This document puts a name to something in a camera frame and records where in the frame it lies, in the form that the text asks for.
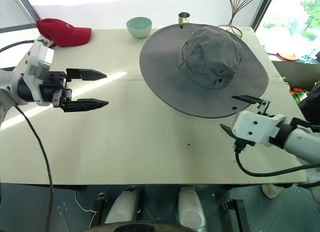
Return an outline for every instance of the hat crown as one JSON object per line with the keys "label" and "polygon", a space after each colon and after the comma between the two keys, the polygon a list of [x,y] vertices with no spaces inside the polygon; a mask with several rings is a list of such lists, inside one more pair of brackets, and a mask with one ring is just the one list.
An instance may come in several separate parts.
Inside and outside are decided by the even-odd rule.
{"label": "hat crown", "polygon": [[227,31],[204,26],[192,33],[182,48],[183,73],[203,87],[226,87],[242,58],[242,46]]}

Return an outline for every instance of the black cable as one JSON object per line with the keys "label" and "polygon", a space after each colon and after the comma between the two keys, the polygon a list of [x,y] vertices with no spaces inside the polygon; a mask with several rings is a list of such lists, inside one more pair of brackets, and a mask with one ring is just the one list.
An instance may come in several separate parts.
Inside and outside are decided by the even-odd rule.
{"label": "black cable", "polygon": [[298,184],[298,186],[302,188],[312,188],[312,187],[320,186],[320,180],[313,183],[301,183],[301,184]]}
{"label": "black cable", "polygon": [[292,173],[292,172],[296,172],[296,171],[301,171],[301,170],[306,170],[306,169],[311,169],[311,168],[320,168],[320,163],[314,163],[314,164],[306,164],[306,165],[301,165],[301,166],[297,166],[297,167],[287,168],[287,169],[283,169],[283,170],[279,170],[279,171],[275,171],[275,172],[270,172],[270,173],[253,173],[253,172],[246,170],[243,167],[243,165],[240,162],[238,152],[235,153],[235,160],[236,160],[236,163],[238,164],[239,168],[244,173],[246,173],[249,176],[253,176],[253,177],[279,176],[279,175],[284,175],[284,174],[288,174],[288,173]]}
{"label": "black cable", "polygon": [[12,43],[12,44],[9,44],[3,48],[0,48],[0,53],[7,50],[7,49],[10,49],[12,47],[15,47],[15,46],[18,46],[18,45],[23,45],[23,44],[29,44],[29,43],[33,43],[35,42],[35,40],[24,40],[24,41],[20,41],[20,42],[16,42],[16,43]]}
{"label": "black cable", "polygon": [[320,125],[317,125],[317,124],[311,124],[311,125],[310,125],[310,128],[311,128],[311,129],[319,130],[319,129],[320,129]]}
{"label": "black cable", "polygon": [[35,131],[34,127],[32,126],[30,120],[28,119],[28,117],[25,115],[25,113],[17,106],[14,106],[17,111],[20,112],[20,114],[24,117],[24,119],[26,120],[26,122],[28,123],[30,129],[32,130],[34,136],[36,137],[36,139],[39,142],[44,160],[45,160],[45,165],[46,165],[46,170],[48,173],[48,177],[49,177],[49,183],[50,183],[50,200],[49,200],[49,208],[48,208],[48,212],[46,215],[46,221],[45,221],[45,231],[49,232],[49,227],[50,227],[50,218],[51,218],[51,212],[52,212],[52,206],[53,206],[53,201],[54,201],[54,184],[52,182],[52,176],[51,176],[51,171],[50,171],[50,165],[49,165],[49,161],[48,161],[48,157],[46,155],[44,146],[42,145],[41,139],[39,138],[37,132]]}

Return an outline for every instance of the cable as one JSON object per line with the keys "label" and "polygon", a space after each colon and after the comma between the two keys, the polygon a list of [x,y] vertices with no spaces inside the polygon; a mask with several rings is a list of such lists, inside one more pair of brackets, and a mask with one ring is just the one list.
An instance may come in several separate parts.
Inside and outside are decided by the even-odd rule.
{"label": "cable", "polygon": [[89,229],[90,229],[90,227],[91,227],[91,223],[92,223],[92,221],[94,220],[94,217],[96,216],[96,214],[97,214],[97,212],[94,212],[94,214],[93,214],[93,216],[92,216],[92,218],[91,218],[91,220],[90,220]]}
{"label": "cable", "polygon": [[16,43],[12,43],[12,44],[9,44],[3,48],[0,48],[0,53],[7,50],[7,49],[10,49],[12,47],[15,47],[15,46],[18,46],[18,45],[23,45],[23,44],[29,44],[29,43],[33,43],[35,42],[35,40],[24,40],[24,41],[20,41],[20,42],[16,42]]}
{"label": "cable", "polygon": [[35,131],[34,127],[32,126],[30,120],[28,119],[28,117],[25,115],[25,113],[17,106],[14,106],[16,108],[17,111],[20,112],[20,114],[24,117],[25,121],[28,123],[30,129],[32,130],[34,136],[36,137],[36,139],[39,142],[44,160],[45,160],[45,165],[46,165],[46,170],[48,173],[48,177],[49,177],[49,187],[50,187],[50,200],[49,200],[49,208],[48,208],[48,212],[46,215],[46,221],[45,221],[45,231],[49,232],[49,227],[50,227],[50,218],[51,218],[51,213],[52,213],[52,206],[53,206],[53,201],[54,201],[54,184],[52,181],[52,176],[51,176],[51,170],[50,170],[50,165],[49,165],[49,161],[48,161],[48,157],[46,155],[44,146],[41,142],[41,139],[39,138],[37,132]]}
{"label": "cable", "polygon": [[315,164],[306,164],[306,165],[301,165],[301,166],[297,166],[297,167],[287,168],[287,169],[283,169],[283,170],[279,170],[279,171],[275,171],[275,172],[270,172],[270,173],[253,173],[253,172],[246,170],[243,167],[243,165],[240,162],[238,152],[235,153],[235,160],[236,160],[236,163],[238,164],[239,168],[244,173],[246,173],[249,176],[253,176],[253,177],[279,176],[279,175],[284,175],[284,174],[288,174],[288,173],[292,173],[292,172],[296,172],[296,171],[301,171],[301,170],[306,170],[306,169],[311,169],[311,168],[320,168],[320,163],[315,163]]}
{"label": "cable", "polygon": [[78,200],[77,200],[77,191],[74,192],[74,200],[76,202],[76,204],[79,206],[79,208],[81,210],[83,210],[84,212],[92,212],[92,213],[96,213],[97,211],[91,210],[91,209],[84,209],[82,208],[82,206],[79,204]]}
{"label": "cable", "polygon": [[298,186],[302,188],[317,187],[317,186],[320,186],[320,180],[313,183],[301,183],[301,184],[298,184]]}
{"label": "cable", "polygon": [[320,129],[320,125],[311,124],[311,125],[310,125],[310,128],[311,128],[311,129],[317,129],[317,130],[319,130],[319,129]]}
{"label": "cable", "polygon": [[65,212],[62,211],[62,214],[63,214],[64,220],[65,220],[66,226],[68,227],[69,232],[72,232],[72,231],[71,231],[71,228],[70,228],[70,224],[69,224],[69,222],[68,222],[68,220],[67,220],[67,217],[66,217]]}
{"label": "cable", "polygon": [[80,208],[81,210],[83,210],[84,212],[92,212],[92,213],[93,213],[93,216],[92,216],[92,218],[91,218],[91,220],[90,220],[90,223],[89,223],[89,228],[90,228],[91,223],[92,223],[92,221],[94,220],[94,217],[95,217],[97,211],[94,211],[94,210],[91,210],[91,209],[84,209],[84,208],[82,208],[82,206],[80,205],[80,203],[79,203],[78,200],[77,200],[77,191],[74,192],[74,200],[75,200],[76,204],[79,206],[79,208]]}

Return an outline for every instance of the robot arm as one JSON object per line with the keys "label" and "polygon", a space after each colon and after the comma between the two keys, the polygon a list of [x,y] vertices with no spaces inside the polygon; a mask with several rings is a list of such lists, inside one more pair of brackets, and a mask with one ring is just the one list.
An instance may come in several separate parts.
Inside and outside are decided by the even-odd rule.
{"label": "robot arm", "polygon": [[69,82],[74,79],[95,81],[107,76],[92,69],[67,68],[63,71],[49,71],[54,50],[47,48],[41,41],[33,46],[13,71],[0,69],[0,125],[12,106],[36,102],[39,106],[53,105],[64,112],[80,112],[101,108],[108,101],[97,99],[78,99],[72,101]]}
{"label": "robot arm", "polygon": [[267,114],[270,104],[267,100],[248,95],[234,96],[234,98],[250,104],[259,103],[259,111],[258,114],[249,111],[239,112],[232,128],[221,125],[228,134],[231,133],[235,139],[250,145],[255,143],[267,147],[275,145],[309,163],[320,163],[320,133],[307,130],[312,127],[309,122],[293,118],[288,123],[284,115]]}

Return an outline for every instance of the white cord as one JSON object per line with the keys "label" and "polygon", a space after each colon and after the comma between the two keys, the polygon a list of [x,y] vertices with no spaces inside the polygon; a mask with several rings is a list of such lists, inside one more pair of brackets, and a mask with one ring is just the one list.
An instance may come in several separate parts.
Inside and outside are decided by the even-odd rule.
{"label": "white cord", "polygon": [[91,210],[91,209],[84,209],[84,208],[82,208],[82,206],[79,204],[79,202],[78,202],[78,200],[77,200],[77,191],[74,192],[74,200],[75,200],[76,204],[79,206],[79,208],[80,208],[81,210],[83,210],[84,212],[92,212],[92,213],[94,213],[94,215],[92,216],[92,218],[91,218],[91,220],[90,220],[90,224],[89,224],[89,229],[90,229],[91,223],[92,223],[92,221],[94,220],[94,217],[95,217],[97,211],[94,211],[94,210]]}
{"label": "white cord", "polygon": [[92,223],[92,221],[94,220],[94,217],[96,216],[96,214],[97,214],[97,212],[94,212],[94,215],[92,216],[92,218],[91,218],[91,220],[90,220],[89,229],[90,229],[90,227],[91,227],[91,223]]}

